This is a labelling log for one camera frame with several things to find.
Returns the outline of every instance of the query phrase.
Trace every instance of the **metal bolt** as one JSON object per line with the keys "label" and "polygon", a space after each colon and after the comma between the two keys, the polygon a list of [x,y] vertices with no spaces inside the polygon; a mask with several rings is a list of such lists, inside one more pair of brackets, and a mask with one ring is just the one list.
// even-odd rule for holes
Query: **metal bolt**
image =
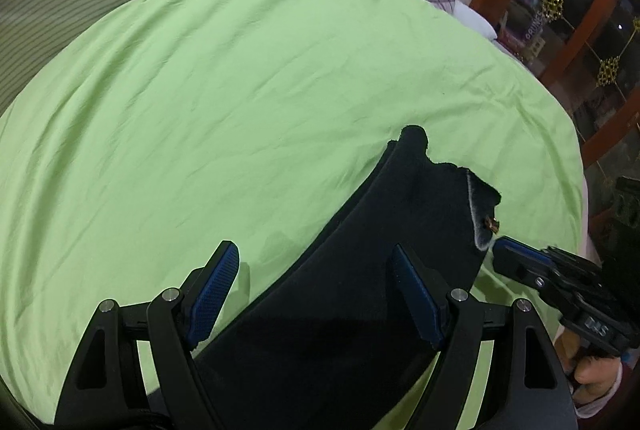
{"label": "metal bolt", "polygon": [[178,298],[180,294],[180,290],[175,287],[170,287],[169,289],[165,289],[162,291],[162,300],[166,300],[167,302],[171,302]]}
{"label": "metal bolt", "polygon": [[100,309],[100,311],[103,313],[108,313],[113,309],[114,305],[115,302],[113,300],[103,300],[102,302],[100,302],[100,305],[98,305],[98,309]]}
{"label": "metal bolt", "polygon": [[469,298],[469,294],[464,289],[457,287],[451,291],[451,298],[457,302],[464,302]]}
{"label": "metal bolt", "polygon": [[491,216],[486,216],[484,218],[484,226],[487,229],[491,230],[494,234],[500,231],[500,222],[498,222]]}
{"label": "metal bolt", "polygon": [[524,298],[518,298],[516,300],[516,307],[523,313],[528,313],[532,309],[531,302],[529,302],[529,300],[525,300]]}

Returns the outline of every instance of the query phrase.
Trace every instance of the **black plastic bracket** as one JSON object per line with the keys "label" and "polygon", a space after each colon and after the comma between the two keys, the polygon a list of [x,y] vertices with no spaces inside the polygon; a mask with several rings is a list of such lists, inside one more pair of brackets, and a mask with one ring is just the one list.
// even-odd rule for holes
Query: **black plastic bracket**
{"label": "black plastic bracket", "polygon": [[475,426],[482,430],[577,429],[574,403],[546,329],[525,299],[494,340],[494,354]]}
{"label": "black plastic bracket", "polygon": [[498,273],[536,289],[543,302],[561,312],[560,323],[597,354],[619,356],[640,344],[640,328],[592,262],[558,248],[538,251],[506,236],[496,240],[493,252]]}
{"label": "black plastic bracket", "polygon": [[191,353],[184,347],[175,318],[184,299],[179,289],[159,294],[146,311],[149,341],[162,398],[176,430],[223,428],[204,393]]}
{"label": "black plastic bracket", "polygon": [[135,418],[148,410],[138,346],[124,331],[123,311],[115,300],[95,310],[66,375],[56,424]]}
{"label": "black plastic bracket", "polygon": [[407,430],[455,430],[471,388],[482,341],[482,304],[472,296],[448,299],[456,321]]}

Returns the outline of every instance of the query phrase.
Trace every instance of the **gold decoration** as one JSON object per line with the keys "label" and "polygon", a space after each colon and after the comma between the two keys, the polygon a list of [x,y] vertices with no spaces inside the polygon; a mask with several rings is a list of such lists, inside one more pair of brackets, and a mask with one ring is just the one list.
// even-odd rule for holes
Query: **gold decoration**
{"label": "gold decoration", "polygon": [[558,20],[562,16],[564,0],[542,0],[542,16],[547,22]]}
{"label": "gold decoration", "polygon": [[604,87],[616,81],[618,69],[620,68],[620,57],[614,56],[600,61],[600,70],[598,71],[598,87]]}

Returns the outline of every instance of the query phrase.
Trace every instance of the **bed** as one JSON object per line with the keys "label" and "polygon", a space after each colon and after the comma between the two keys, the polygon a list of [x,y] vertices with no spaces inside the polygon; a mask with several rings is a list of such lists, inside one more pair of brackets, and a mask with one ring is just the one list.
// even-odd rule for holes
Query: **bed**
{"label": "bed", "polygon": [[[97,304],[241,268],[212,338],[292,264],[407,124],[502,194],[500,234],[577,251],[570,118],[517,61],[423,0],[132,0],[0,118],[0,376],[51,422]],[[487,261],[473,293],[529,292]],[[532,300],[550,333],[557,314]],[[473,425],[491,344],[459,428]],[[158,382],[141,355],[148,391]],[[402,428],[428,372],[377,426]]]}

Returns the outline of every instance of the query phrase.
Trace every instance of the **human hand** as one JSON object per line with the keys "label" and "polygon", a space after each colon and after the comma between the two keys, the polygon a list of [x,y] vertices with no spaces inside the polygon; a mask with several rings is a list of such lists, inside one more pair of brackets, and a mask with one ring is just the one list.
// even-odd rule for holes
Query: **human hand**
{"label": "human hand", "polygon": [[616,383],[620,358],[585,356],[576,363],[580,350],[580,336],[565,329],[554,347],[564,372],[574,371],[575,380],[582,386],[574,392],[574,403],[584,405],[604,396]]}

